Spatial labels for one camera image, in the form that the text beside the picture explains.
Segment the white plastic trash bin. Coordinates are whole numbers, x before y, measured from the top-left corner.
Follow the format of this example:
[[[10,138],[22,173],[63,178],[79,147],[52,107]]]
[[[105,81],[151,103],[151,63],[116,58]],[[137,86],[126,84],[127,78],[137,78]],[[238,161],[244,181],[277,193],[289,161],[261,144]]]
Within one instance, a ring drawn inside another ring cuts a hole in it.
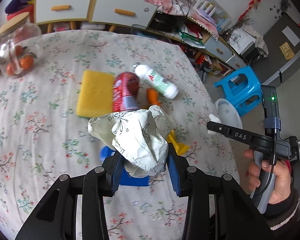
[[[235,107],[226,99],[220,98],[215,102],[215,108],[223,124],[242,129],[242,120]]]

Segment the red drink can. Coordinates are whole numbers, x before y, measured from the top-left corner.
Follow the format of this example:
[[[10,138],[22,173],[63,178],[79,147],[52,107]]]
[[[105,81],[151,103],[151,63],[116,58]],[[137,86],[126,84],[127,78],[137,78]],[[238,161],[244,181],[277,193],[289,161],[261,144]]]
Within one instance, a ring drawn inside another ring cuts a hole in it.
[[[113,112],[136,111],[139,77],[133,72],[120,73],[113,85]]]

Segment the yellow sponge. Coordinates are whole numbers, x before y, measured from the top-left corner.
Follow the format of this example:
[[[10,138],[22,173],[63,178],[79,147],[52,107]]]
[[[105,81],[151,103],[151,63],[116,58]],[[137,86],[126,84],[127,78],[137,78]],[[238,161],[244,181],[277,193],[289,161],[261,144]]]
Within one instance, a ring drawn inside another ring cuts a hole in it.
[[[114,77],[108,73],[85,70],[78,96],[76,114],[84,118],[112,112]]]

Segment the glass jar with wooden lid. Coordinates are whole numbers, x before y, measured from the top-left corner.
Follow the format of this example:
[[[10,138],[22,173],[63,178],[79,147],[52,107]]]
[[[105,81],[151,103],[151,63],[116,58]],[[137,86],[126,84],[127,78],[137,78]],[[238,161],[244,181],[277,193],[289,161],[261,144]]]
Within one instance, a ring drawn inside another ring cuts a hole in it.
[[[0,27],[0,70],[7,78],[29,72],[43,54],[42,31],[30,13],[14,16]]]

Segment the white plastic bottle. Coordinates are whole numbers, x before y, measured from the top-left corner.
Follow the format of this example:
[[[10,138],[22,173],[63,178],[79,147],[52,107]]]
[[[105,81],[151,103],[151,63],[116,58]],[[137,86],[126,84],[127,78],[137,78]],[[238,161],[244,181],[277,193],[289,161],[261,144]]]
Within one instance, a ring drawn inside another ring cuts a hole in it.
[[[135,64],[133,72],[169,100],[173,100],[179,93],[179,89],[175,84],[148,65]]]

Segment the wooden cabinet with drawers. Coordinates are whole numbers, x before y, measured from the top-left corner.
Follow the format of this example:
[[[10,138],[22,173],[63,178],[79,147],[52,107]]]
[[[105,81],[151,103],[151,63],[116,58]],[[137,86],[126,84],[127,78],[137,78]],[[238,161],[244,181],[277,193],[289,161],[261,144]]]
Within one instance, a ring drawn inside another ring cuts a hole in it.
[[[172,7],[164,12],[157,5],[145,0],[35,0],[34,22],[52,24],[55,22],[88,21],[117,26],[135,27],[148,33],[164,35],[164,31],[151,28],[155,15],[173,16]],[[246,62],[230,45],[217,35],[210,22],[203,19],[192,8],[182,11],[181,19],[187,19],[202,29],[203,48],[206,53],[231,68],[245,67]]]

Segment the blue plastic stool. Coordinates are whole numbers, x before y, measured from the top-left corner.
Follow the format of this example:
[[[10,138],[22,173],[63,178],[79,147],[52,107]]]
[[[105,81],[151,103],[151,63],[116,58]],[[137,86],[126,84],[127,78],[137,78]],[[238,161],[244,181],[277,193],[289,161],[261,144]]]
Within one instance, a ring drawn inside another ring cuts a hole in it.
[[[261,83],[250,66],[239,68],[220,81],[214,83],[221,87],[225,96],[244,116],[262,101]]]

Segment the yellow wrapper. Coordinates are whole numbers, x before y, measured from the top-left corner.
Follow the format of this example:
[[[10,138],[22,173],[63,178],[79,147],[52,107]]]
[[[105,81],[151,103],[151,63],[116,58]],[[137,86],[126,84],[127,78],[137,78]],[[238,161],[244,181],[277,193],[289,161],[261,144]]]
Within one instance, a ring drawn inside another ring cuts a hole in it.
[[[177,155],[184,155],[190,149],[189,145],[177,142],[174,130],[171,130],[166,140],[168,143],[171,143],[173,145]]]

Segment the orange peel piece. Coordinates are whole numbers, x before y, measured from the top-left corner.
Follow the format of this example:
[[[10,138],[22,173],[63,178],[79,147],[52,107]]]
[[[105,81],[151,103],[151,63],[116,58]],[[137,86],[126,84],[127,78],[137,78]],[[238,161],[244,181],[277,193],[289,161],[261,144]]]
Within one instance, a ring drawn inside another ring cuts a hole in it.
[[[146,95],[147,95],[147,101],[150,106],[152,105],[161,106],[161,103],[159,101],[159,94],[154,88],[147,88]]]

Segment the small tissue ball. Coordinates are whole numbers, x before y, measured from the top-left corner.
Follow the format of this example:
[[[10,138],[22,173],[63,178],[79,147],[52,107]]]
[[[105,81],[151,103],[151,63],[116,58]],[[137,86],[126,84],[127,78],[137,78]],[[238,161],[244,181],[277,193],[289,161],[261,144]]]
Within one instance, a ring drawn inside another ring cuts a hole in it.
[[[209,119],[212,122],[216,122],[218,124],[221,123],[221,120],[218,117],[216,117],[215,115],[213,115],[213,114],[209,114]],[[216,132],[214,132],[212,130],[209,130],[209,129],[207,130],[207,132],[208,132],[209,135],[216,135],[217,134]]]

